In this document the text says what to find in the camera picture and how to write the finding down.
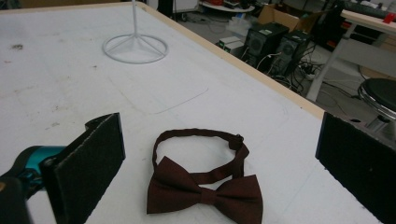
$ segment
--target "floor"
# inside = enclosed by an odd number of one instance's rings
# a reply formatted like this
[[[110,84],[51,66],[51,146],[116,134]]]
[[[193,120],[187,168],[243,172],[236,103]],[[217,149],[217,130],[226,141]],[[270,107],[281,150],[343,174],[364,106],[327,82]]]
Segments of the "floor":
[[[178,20],[178,23],[186,28],[194,31],[196,34],[202,36],[212,43],[217,43],[219,39],[228,36],[237,36],[241,40],[245,40],[242,28],[234,27],[230,22],[230,18],[234,17],[234,13],[219,12],[214,9],[206,9],[203,12],[188,12],[187,21]],[[255,17],[246,18],[251,22],[255,22]],[[331,52],[315,46],[315,50],[306,57],[311,63],[324,64],[326,63]],[[297,80],[303,80],[303,77],[296,75]],[[354,120],[358,126],[364,129],[364,124],[376,118],[377,114],[366,103],[362,102],[358,97],[357,89],[363,80],[367,78],[360,73],[360,69],[356,64],[349,63],[344,60],[336,60],[325,77],[325,82],[322,85],[318,99],[314,102],[317,106],[324,110],[346,119]],[[305,96],[311,81],[304,79],[302,86],[298,92]],[[388,125],[378,136],[387,139],[393,139],[395,142],[395,126]]]

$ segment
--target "brown bow tie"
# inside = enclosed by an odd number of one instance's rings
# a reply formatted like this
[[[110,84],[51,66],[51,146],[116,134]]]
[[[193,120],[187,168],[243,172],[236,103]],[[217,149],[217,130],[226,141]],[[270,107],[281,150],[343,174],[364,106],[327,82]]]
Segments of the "brown bow tie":
[[[189,174],[183,167],[164,157],[157,165],[157,146],[174,136],[217,136],[229,142],[235,158],[208,173]],[[197,203],[214,205],[237,223],[262,223],[262,193],[255,175],[243,177],[248,149],[240,135],[210,130],[173,130],[162,133],[154,146],[154,174],[148,186],[148,214],[182,210]],[[232,175],[218,189],[201,188]]]

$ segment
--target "black stool seat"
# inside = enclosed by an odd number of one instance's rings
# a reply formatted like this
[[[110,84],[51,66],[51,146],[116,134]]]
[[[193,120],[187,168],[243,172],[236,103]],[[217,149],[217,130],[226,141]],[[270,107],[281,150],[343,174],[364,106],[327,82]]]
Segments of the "black stool seat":
[[[370,78],[361,86],[382,106],[396,111],[396,81],[384,78]]]

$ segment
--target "white table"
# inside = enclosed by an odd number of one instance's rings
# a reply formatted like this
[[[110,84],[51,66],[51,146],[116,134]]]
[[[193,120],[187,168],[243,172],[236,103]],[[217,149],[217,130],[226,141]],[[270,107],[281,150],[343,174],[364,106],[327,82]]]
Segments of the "white table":
[[[29,146],[68,145],[84,123],[120,112],[126,160],[88,223],[232,223],[212,206],[146,215],[158,135],[207,128],[240,133],[250,150],[263,223],[376,223],[315,158],[323,111],[194,33],[139,4],[140,34],[167,42],[156,63],[101,50],[132,32],[130,3],[0,13],[0,173]],[[218,139],[168,140],[159,151],[190,172],[233,155]],[[45,191],[28,201],[35,223],[54,223]]]
[[[359,13],[343,10],[341,16],[352,24],[341,38],[332,55],[314,78],[306,98],[316,101],[320,86],[332,63],[337,59],[344,59],[352,63],[364,65],[377,72],[396,77],[396,53],[370,46],[359,41],[350,39],[357,25],[365,26],[386,34],[396,35],[396,22],[386,24],[381,19],[365,16]]]

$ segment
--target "white metal stand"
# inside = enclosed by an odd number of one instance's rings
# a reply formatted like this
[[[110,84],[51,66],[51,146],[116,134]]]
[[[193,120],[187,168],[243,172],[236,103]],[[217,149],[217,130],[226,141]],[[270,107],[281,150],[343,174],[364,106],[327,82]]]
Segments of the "white metal stand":
[[[141,35],[137,29],[136,3],[133,3],[134,33],[109,38],[102,46],[110,58],[122,63],[154,63],[168,53],[168,45],[153,35]]]

